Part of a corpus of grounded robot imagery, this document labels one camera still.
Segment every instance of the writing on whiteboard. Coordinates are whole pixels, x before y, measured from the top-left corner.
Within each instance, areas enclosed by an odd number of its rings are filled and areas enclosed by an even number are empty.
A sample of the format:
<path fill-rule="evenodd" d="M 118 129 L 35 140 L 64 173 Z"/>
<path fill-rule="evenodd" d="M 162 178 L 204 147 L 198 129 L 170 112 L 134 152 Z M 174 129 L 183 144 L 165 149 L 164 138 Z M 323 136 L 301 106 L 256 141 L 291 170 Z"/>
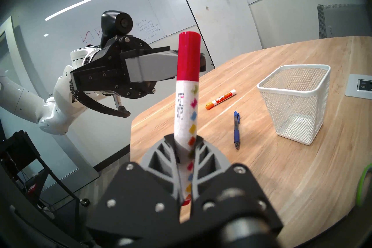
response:
<path fill-rule="evenodd" d="M 150 40 L 151 38 L 157 36 L 158 31 L 160 31 L 159 24 L 156 24 L 147 18 L 138 21 L 136 23 L 136 27 L 141 34 L 145 34 L 144 38 L 142 38 L 144 41 Z"/>

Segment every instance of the colorful marker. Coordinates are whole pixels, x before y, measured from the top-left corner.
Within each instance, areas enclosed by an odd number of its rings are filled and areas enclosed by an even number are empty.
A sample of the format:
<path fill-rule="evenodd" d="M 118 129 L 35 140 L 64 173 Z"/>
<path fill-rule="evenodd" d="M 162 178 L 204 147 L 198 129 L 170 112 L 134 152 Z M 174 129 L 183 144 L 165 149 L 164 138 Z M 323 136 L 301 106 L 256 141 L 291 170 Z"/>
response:
<path fill-rule="evenodd" d="M 212 109 L 214 106 L 216 106 L 217 104 L 225 101 L 226 99 L 229 99 L 230 97 L 236 95 L 236 91 L 235 90 L 231 90 L 229 93 L 217 98 L 216 100 L 213 100 L 212 102 L 208 103 L 207 105 L 205 105 L 205 108 L 206 109 Z"/>
<path fill-rule="evenodd" d="M 191 201 L 199 101 L 200 40 L 200 35 L 195 32 L 183 32 L 179 36 L 174 136 L 183 205 Z"/>

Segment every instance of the power outlet box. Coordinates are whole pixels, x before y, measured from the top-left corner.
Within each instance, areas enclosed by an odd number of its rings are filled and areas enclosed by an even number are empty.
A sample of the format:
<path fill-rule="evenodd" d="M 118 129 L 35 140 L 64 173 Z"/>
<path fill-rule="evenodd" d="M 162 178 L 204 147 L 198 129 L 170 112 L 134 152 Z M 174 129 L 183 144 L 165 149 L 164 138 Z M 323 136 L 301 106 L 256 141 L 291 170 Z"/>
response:
<path fill-rule="evenodd" d="M 345 96 L 372 100 L 372 76 L 350 74 Z"/>

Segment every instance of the wire mesh basket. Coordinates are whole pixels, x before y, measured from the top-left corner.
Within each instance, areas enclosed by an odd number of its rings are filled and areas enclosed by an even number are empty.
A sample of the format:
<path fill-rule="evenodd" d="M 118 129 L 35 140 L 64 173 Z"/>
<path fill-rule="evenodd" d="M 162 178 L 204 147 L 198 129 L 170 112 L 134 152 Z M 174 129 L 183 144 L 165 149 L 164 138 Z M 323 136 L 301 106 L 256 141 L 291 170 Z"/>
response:
<path fill-rule="evenodd" d="M 281 66 L 258 83 L 279 136 L 310 145 L 324 119 L 328 65 Z"/>

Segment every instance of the orange marker cap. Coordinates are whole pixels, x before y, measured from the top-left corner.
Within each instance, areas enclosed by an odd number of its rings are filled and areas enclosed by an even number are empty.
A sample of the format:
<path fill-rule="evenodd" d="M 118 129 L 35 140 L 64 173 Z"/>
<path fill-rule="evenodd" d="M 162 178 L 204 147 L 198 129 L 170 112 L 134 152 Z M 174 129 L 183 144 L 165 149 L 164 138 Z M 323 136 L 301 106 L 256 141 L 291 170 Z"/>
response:
<path fill-rule="evenodd" d="M 207 105 L 205 105 L 205 108 L 207 108 L 208 110 L 212 109 L 213 107 L 214 107 L 213 103 L 208 103 Z"/>

